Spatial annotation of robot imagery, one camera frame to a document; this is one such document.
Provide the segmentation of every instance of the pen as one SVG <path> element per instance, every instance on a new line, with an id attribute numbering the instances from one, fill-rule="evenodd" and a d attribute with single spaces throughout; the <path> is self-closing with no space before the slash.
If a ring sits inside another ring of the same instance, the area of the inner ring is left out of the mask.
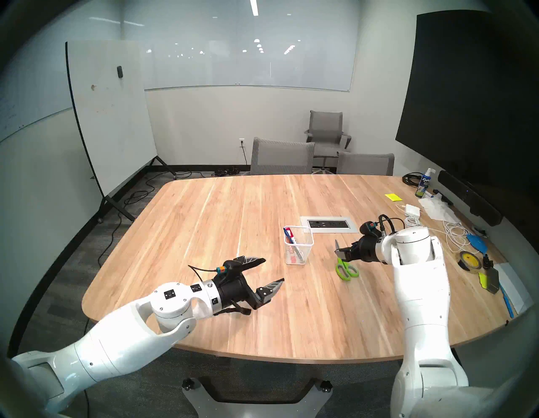
<path id="1" fill-rule="evenodd" d="M 505 293 L 505 290 L 503 289 L 502 285 L 500 285 L 500 290 L 503 293 L 503 301 L 506 303 L 507 310 L 509 311 L 509 317 L 513 319 L 515 316 L 513 315 L 513 310 L 511 309 L 511 303 L 509 303 L 509 298 L 507 297 L 507 294 Z"/>
<path id="2" fill-rule="evenodd" d="M 288 231 L 286 230 L 286 228 L 283 228 L 283 231 L 285 232 L 285 236 L 288 239 L 288 241 L 290 242 L 290 244 L 294 244 L 294 241 L 292 241 L 292 237 L 288 234 Z M 303 257 L 301 257 L 301 254 L 298 251 L 298 248 L 295 245 L 293 245 L 292 248 L 294 248 L 294 251 L 296 252 L 296 255 L 300 259 L 300 263 L 303 263 Z"/>

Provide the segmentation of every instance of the gray chair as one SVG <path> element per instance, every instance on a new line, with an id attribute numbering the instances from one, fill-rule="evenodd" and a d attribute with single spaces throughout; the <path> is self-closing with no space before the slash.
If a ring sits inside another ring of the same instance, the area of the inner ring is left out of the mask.
<path id="1" fill-rule="evenodd" d="M 339 152 L 337 174 L 372 174 L 392 176 L 393 154 L 352 154 Z"/>
<path id="2" fill-rule="evenodd" d="M 314 142 L 314 157 L 323 158 L 322 169 L 315 170 L 316 173 L 331 174 L 326 168 L 328 158 L 337 158 L 337 152 L 345 150 L 350 144 L 351 136 L 342 132 L 342 112 L 310 112 L 309 129 L 305 131 L 307 142 Z"/>
<path id="3" fill-rule="evenodd" d="M 313 155 L 313 143 L 254 138 L 249 174 L 311 174 Z"/>

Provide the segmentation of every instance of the power adapter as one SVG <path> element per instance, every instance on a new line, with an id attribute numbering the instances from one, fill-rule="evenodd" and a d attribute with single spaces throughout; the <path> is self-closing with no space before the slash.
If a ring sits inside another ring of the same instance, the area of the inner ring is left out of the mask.
<path id="1" fill-rule="evenodd" d="M 421 212 L 417 206 L 413 206 L 411 204 L 407 204 L 404 208 L 404 214 L 406 216 L 411 216 L 412 218 L 419 219 L 421 216 Z"/>

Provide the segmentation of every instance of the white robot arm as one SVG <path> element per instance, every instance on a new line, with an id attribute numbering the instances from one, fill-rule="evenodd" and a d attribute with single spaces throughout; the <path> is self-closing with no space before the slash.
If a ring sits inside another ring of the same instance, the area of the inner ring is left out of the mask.
<path id="1" fill-rule="evenodd" d="M 466 373 L 451 352 L 447 331 L 451 291 L 441 244 L 427 227 L 395 232 L 390 220 L 392 234 L 387 235 L 384 217 L 363 224 L 364 236 L 335 252 L 345 261 L 393 266 L 404 325 L 404 359 L 391 393 L 391 418 L 463 416 L 461 408 L 477 405 L 491 390 L 468 388 Z"/>
<path id="2" fill-rule="evenodd" d="M 13 360 L 21 366 L 26 383 L 40 397 L 44 409 L 59 412 L 91 385 L 134 372 L 155 360 L 191 333 L 198 320 L 225 312 L 250 314 L 250 309 L 238 305 L 243 300 L 253 309 L 269 303 L 284 279 L 253 292 L 242 273 L 264 261 L 238 257 L 226 261 L 216 269 L 217 275 L 205 282 L 162 284 L 150 295 L 106 315 L 79 341 L 53 353 L 32 351 Z M 152 313 L 162 334 L 146 325 Z"/>

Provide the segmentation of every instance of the scissors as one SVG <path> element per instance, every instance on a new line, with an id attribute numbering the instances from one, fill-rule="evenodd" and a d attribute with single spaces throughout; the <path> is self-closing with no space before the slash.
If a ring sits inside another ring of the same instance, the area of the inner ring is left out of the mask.
<path id="1" fill-rule="evenodd" d="M 335 240 L 335 249 L 338 250 L 339 248 L 338 242 Z M 360 275 L 360 272 L 358 272 L 354 266 L 349 265 L 346 261 L 343 261 L 340 258 L 337 259 L 338 261 L 337 265 L 335 266 L 335 271 L 341 279 L 349 282 L 350 277 L 358 277 Z"/>

